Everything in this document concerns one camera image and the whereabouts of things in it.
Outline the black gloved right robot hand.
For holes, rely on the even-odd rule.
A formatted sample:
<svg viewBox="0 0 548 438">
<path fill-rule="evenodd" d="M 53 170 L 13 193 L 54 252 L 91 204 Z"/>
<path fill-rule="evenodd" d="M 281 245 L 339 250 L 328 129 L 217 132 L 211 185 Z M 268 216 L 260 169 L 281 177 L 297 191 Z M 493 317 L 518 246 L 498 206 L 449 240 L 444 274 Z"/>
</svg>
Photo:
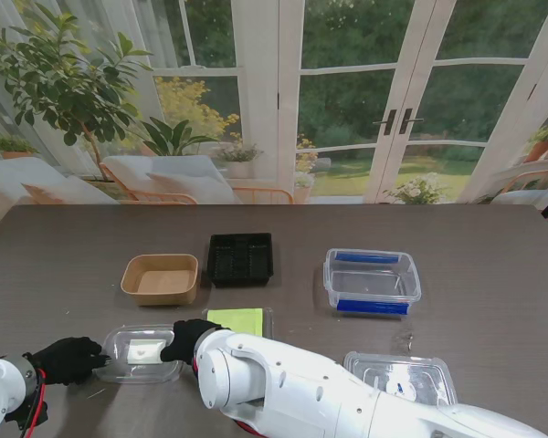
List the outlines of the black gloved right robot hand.
<svg viewBox="0 0 548 438">
<path fill-rule="evenodd" d="M 161 362 L 181 361 L 192 366 L 195 346 L 205 335 L 221 330 L 223 327 L 205 319 L 176 321 L 173 325 L 173 341 L 160 353 Z"/>
</svg>

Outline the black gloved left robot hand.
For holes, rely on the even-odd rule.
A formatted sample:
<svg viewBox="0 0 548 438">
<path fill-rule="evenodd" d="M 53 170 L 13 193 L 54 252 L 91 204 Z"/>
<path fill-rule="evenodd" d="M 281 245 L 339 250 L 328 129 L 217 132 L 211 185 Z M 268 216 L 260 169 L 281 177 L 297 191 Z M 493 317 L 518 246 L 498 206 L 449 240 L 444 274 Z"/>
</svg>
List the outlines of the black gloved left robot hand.
<svg viewBox="0 0 548 438">
<path fill-rule="evenodd" d="M 96 369 L 105 367 L 111 358 L 102 346 L 88 337 L 64 338 L 24 357 L 36 370 L 45 373 L 45 384 L 81 384 Z"/>
</svg>

